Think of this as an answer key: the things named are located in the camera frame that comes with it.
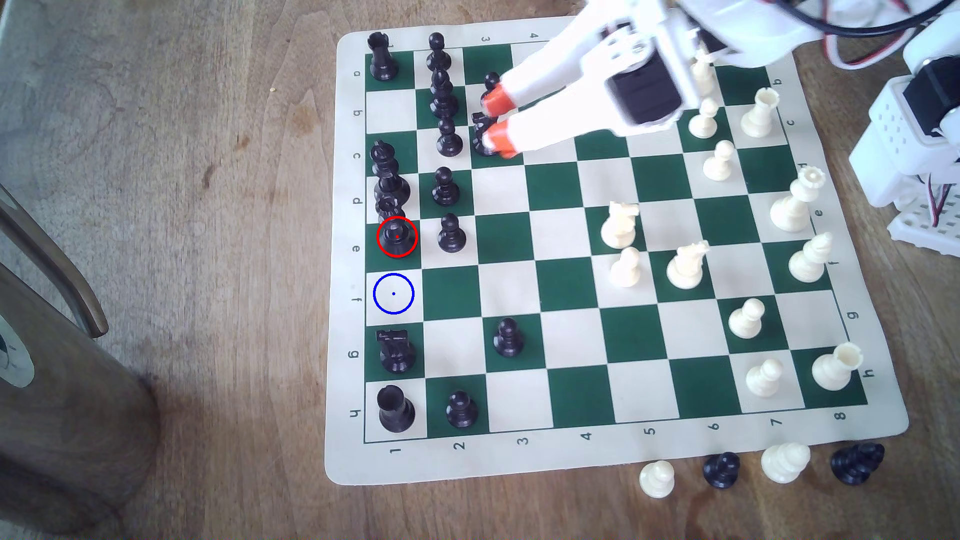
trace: chess mat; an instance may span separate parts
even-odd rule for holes
[[[792,57],[744,69],[718,62],[712,96],[717,134],[690,135],[688,110],[672,129],[620,138],[576,137],[510,160],[469,145],[484,76],[503,73],[538,50],[570,17],[384,30],[399,72],[369,72],[369,32],[338,47],[333,238],[330,284],[325,468],[341,484],[388,484],[569,469],[751,452],[898,434],[907,415],[837,199],[828,183],[810,204],[811,220],[786,233],[769,208],[789,193],[798,167],[828,173]],[[430,113],[427,37],[441,32],[460,108],[464,151],[436,150]],[[780,93],[774,131],[745,136],[740,117],[758,88]],[[396,149],[411,186],[403,206],[416,249],[391,258],[376,243],[370,148]],[[736,147],[732,176],[704,177],[716,142]],[[456,205],[434,203],[433,173],[453,171]],[[618,250],[600,239],[611,201],[639,203],[634,246],[641,278],[630,288],[608,278]],[[460,218],[467,247],[437,244],[440,218]],[[826,274],[793,279],[790,256],[817,232],[831,231]],[[666,278],[682,245],[705,239],[710,251],[699,286]],[[740,339],[730,314],[747,298],[766,306],[762,331]],[[496,324],[514,317],[526,344],[513,358],[492,347]],[[378,330],[407,330],[413,368],[393,375],[379,362]],[[811,365],[845,341],[865,360],[843,390],[819,387]],[[747,371],[765,358],[784,367],[771,398],[751,394]],[[384,430],[377,392],[400,387],[416,409],[411,428]],[[446,399],[466,390],[480,416],[450,426]]]

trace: red circle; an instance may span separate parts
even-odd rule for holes
[[[387,250],[383,249],[383,246],[380,245],[380,231],[383,230],[383,224],[384,224],[384,223],[387,223],[387,222],[390,221],[391,219],[402,219],[403,221],[406,221],[407,223],[409,223],[409,224],[410,224],[410,228],[414,230],[414,247],[410,248],[410,250],[407,251],[407,253],[404,253],[404,254],[401,254],[401,255],[390,255],[389,253],[387,253]],[[417,242],[418,242],[419,240],[420,240],[420,233],[417,232],[417,226],[414,225],[414,222],[412,222],[412,221],[410,221],[409,219],[403,217],[402,215],[392,215],[392,216],[388,217],[387,219],[384,219],[384,220],[383,220],[383,223],[381,223],[380,226],[376,228],[376,247],[380,248],[380,251],[383,252],[383,255],[385,255],[385,256],[387,256],[387,257],[403,258],[403,257],[406,257],[406,256],[410,255],[411,253],[413,253],[413,251],[414,251],[415,249],[417,249]]]

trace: wooden table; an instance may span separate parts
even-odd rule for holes
[[[324,474],[334,57],[343,34],[567,14],[569,0],[11,0],[0,181],[98,292],[100,340],[153,385],[156,472],[96,532],[152,538],[933,537],[960,531],[960,259],[895,243],[847,162],[897,59],[797,51],[808,100],[910,412],[868,484],[810,468],[737,488],[674,462],[351,488]],[[10,242],[0,260],[65,304]],[[30,537],[0,526],[4,537]]]

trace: blue circle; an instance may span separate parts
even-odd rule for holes
[[[398,276],[400,278],[403,278],[403,280],[407,282],[408,285],[410,285],[410,304],[407,304],[407,307],[405,307],[404,309],[401,309],[400,311],[387,311],[386,309],[383,308],[383,306],[380,305],[379,302],[376,301],[376,288],[380,285],[380,282],[382,282],[385,278],[389,278],[391,276]],[[388,315],[399,315],[400,313],[409,309],[410,306],[414,304],[415,292],[416,291],[414,290],[414,284],[413,282],[410,281],[409,278],[407,278],[403,274],[398,274],[397,272],[391,272],[390,274],[384,274],[383,276],[380,277],[379,280],[376,281],[376,283],[373,284],[373,303],[376,305],[377,309],[383,311],[384,313],[387,313]]]

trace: white chess piece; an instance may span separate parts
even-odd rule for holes
[[[853,370],[863,364],[863,351],[851,342],[841,343],[830,355],[813,360],[813,380],[825,390],[842,390]]]
[[[817,200],[820,188],[826,183],[824,171],[810,165],[801,167],[797,180],[790,183],[790,194],[770,207],[774,225],[788,233],[802,231],[810,221],[806,204]]]
[[[730,159],[733,157],[733,143],[728,140],[721,140],[713,149],[713,156],[704,161],[704,176],[721,182],[730,177],[732,172]]]
[[[767,358],[747,372],[747,389],[755,396],[769,398],[780,388],[783,364],[776,358]]]
[[[673,465],[667,461],[647,463],[640,471],[640,489],[654,499],[662,499],[673,491]]]
[[[610,268],[610,281],[618,287],[634,286],[640,281],[640,251],[630,246]]]
[[[717,133],[717,121],[713,119],[720,110],[717,100],[711,97],[705,97],[700,102],[700,113],[690,118],[687,129],[690,134],[700,138],[711,138]]]
[[[699,285],[704,278],[704,255],[708,251],[710,244],[706,240],[678,248],[677,255],[666,265],[667,279],[681,289],[692,289]]]
[[[810,447],[800,443],[774,445],[760,456],[763,474],[778,483],[790,483],[799,478],[809,462]]]
[[[636,217],[640,215],[640,205],[610,203],[610,217],[600,227],[603,243],[622,250],[634,243],[636,238]]]
[[[733,335],[741,339],[750,339],[760,333],[760,317],[763,316],[766,307],[756,298],[749,298],[743,303],[743,307],[735,309],[727,320],[730,331]]]
[[[743,133],[760,138],[773,128],[774,109],[780,104],[780,95],[772,88],[761,88],[754,94],[754,107],[740,118]]]
[[[833,233],[820,233],[809,239],[804,248],[793,254],[787,262],[790,275],[798,281],[813,283],[824,275],[824,264],[833,247]]]

